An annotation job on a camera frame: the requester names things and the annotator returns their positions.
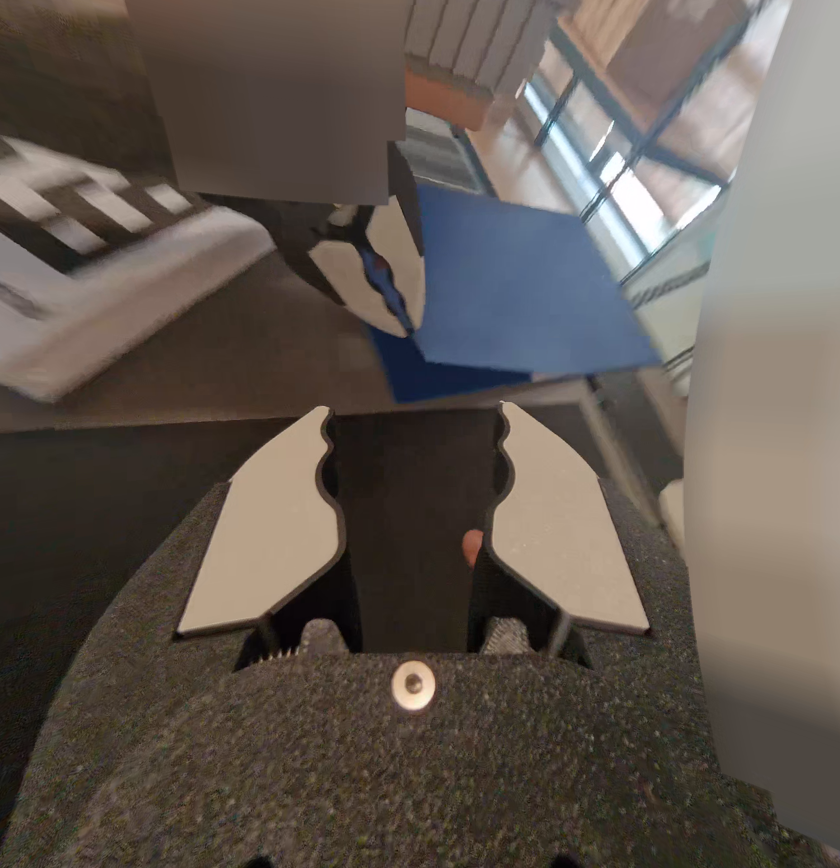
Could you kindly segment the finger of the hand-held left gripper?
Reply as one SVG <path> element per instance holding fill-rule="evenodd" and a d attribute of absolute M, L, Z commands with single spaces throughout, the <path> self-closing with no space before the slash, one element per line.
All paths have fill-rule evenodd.
<path fill-rule="evenodd" d="M 373 288 L 358 250 L 341 241 L 320 241 L 309 252 L 311 260 L 327 279 L 344 306 L 367 325 L 392 335 L 408 337 L 408 331 Z"/>
<path fill-rule="evenodd" d="M 425 256 L 418 251 L 399 202 L 375 207 L 365 233 L 374 253 L 390 266 L 392 284 L 401 297 L 411 329 L 418 330 L 425 315 Z"/>

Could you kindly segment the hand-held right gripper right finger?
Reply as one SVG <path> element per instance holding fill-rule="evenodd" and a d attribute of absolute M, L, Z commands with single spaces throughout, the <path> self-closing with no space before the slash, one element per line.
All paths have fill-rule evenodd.
<path fill-rule="evenodd" d="M 579 626 L 644 635 L 650 623 L 599 477 L 510 401 L 496 444 L 504 482 L 486 541 L 501 567 Z"/>

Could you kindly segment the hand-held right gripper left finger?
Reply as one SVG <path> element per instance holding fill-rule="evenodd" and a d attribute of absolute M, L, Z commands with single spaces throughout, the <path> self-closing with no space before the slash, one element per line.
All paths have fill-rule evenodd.
<path fill-rule="evenodd" d="M 324 483 L 332 411 L 316 406 L 230 479 L 178 622 L 178 636 L 253 627 L 344 553 L 344 517 Z"/>

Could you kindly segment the blue cloth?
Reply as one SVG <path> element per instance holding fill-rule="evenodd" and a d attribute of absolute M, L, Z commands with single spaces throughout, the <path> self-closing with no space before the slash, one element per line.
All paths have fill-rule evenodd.
<path fill-rule="evenodd" d="M 406 405 L 661 358 L 574 215 L 418 186 L 425 310 L 411 339 L 368 327 Z"/>

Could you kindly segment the white black patterned box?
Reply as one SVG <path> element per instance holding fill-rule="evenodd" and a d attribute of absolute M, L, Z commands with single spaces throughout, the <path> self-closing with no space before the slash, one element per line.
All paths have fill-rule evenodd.
<path fill-rule="evenodd" d="M 55 403 L 273 251 L 166 179 L 0 136 L 0 386 Z"/>

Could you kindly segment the metal shelf rack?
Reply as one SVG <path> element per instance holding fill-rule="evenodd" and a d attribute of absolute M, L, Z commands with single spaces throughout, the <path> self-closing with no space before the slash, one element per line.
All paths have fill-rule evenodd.
<path fill-rule="evenodd" d="M 728 187 L 694 102 L 766 2 L 568 2 L 524 100 L 544 157 L 626 279 Z"/>

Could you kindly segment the corrugated table skirt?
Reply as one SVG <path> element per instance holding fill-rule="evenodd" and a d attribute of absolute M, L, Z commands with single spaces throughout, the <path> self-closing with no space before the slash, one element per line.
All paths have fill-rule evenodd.
<path fill-rule="evenodd" d="M 560 1 L 408 2 L 407 67 L 469 93 L 515 99 L 565 7 Z"/>

